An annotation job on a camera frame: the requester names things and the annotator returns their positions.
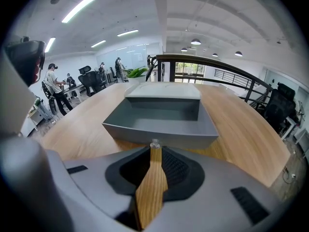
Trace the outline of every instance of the gray box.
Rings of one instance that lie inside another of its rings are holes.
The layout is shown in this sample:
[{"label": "gray box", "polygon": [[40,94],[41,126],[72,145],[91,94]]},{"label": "gray box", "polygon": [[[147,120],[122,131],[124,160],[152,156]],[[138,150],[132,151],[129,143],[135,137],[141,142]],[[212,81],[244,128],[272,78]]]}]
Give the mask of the gray box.
[{"label": "gray box", "polygon": [[114,139],[205,149],[218,132],[200,100],[125,98],[103,122]]}]

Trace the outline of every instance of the fluorescent light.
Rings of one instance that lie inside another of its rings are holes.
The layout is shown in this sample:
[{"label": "fluorescent light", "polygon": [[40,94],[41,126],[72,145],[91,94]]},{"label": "fluorescent light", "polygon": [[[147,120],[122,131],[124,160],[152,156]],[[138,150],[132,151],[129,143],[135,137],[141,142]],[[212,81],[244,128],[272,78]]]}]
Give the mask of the fluorescent light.
[{"label": "fluorescent light", "polygon": [[67,16],[62,20],[63,23],[69,22],[73,16],[75,16],[81,9],[83,9],[85,6],[87,6],[89,3],[91,3],[93,0],[83,0],[79,4],[75,6],[74,9],[70,11],[70,13],[67,14]]},{"label": "fluorescent light", "polygon": [[106,41],[100,41],[100,42],[98,42],[98,43],[94,44],[94,45],[93,45],[93,46],[91,46],[91,47],[96,47],[97,45],[102,44],[102,43],[104,43],[104,42],[106,42]]},{"label": "fluorescent light", "polygon": [[47,47],[45,48],[45,52],[48,52],[49,49],[51,48],[52,44],[54,43],[56,38],[50,38],[48,44],[47,44]]},{"label": "fluorescent light", "polygon": [[129,33],[135,33],[135,32],[138,32],[138,30],[132,30],[132,31],[128,31],[128,32],[124,32],[124,33],[121,33],[121,34],[118,34],[117,36],[123,36],[123,35],[126,35],[126,34],[129,34]]}]

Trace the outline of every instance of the mesh chair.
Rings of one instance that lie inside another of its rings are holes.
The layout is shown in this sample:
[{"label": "mesh chair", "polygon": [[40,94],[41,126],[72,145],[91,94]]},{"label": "mesh chair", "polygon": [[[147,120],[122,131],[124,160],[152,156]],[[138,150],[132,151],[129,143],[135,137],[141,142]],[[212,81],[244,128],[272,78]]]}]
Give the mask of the mesh chair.
[{"label": "mesh chair", "polygon": [[97,75],[94,71],[90,71],[90,66],[85,66],[79,69],[79,73],[81,74],[78,77],[78,80],[85,86],[87,96],[93,96],[94,94],[100,92],[102,88],[100,87],[100,82],[97,79]]},{"label": "mesh chair", "polygon": [[118,83],[117,76],[115,75],[115,72],[114,72],[114,70],[112,69],[112,67],[110,67],[110,70],[111,70],[111,72],[112,72],[112,77],[116,79],[114,82],[117,82],[117,83]]},{"label": "mesh chair", "polygon": [[263,116],[277,133],[282,129],[287,116],[295,110],[294,95],[295,91],[284,84],[280,84],[271,93]]}]

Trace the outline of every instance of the white lid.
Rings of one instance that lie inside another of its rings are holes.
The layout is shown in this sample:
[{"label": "white lid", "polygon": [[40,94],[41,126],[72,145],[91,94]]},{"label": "white lid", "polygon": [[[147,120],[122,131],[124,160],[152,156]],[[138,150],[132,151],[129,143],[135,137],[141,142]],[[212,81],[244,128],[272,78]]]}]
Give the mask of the white lid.
[{"label": "white lid", "polygon": [[175,98],[200,100],[199,90],[190,83],[146,82],[133,85],[125,91],[125,97]]}]

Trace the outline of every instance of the white ceiling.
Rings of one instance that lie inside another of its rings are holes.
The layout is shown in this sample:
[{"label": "white ceiling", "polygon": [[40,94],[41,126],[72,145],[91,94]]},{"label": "white ceiling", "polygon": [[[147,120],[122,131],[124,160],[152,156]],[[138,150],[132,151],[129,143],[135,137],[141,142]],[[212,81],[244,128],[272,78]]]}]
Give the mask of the white ceiling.
[{"label": "white ceiling", "polygon": [[[46,43],[56,40],[47,56],[85,51],[98,51],[103,47],[131,39],[159,33],[155,0],[94,0],[67,24],[62,19],[82,0],[32,0],[16,21],[13,33],[27,35]],[[117,37],[125,30],[138,29],[138,33]],[[95,43],[106,43],[91,48]]]},{"label": "white ceiling", "polygon": [[197,54],[207,57],[229,48],[257,44],[296,50],[258,0],[168,0],[167,30],[167,52],[173,53],[192,46],[193,38],[202,42]]},{"label": "white ceiling", "polygon": [[[275,0],[95,0],[67,24],[61,23],[80,1],[60,0],[52,5],[50,0],[32,0],[16,21],[13,33],[46,42],[56,37],[47,56],[96,52],[150,35],[161,36],[163,44],[166,38],[169,53],[180,53],[198,38],[202,45],[197,46],[196,54],[206,57],[255,45],[294,52],[300,48],[293,25],[288,17],[281,16],[287,13],[276,13],[281,9]],[[132,29],[139,32],[117,37]],[[102,40],[106,43],[91,48]]]}]

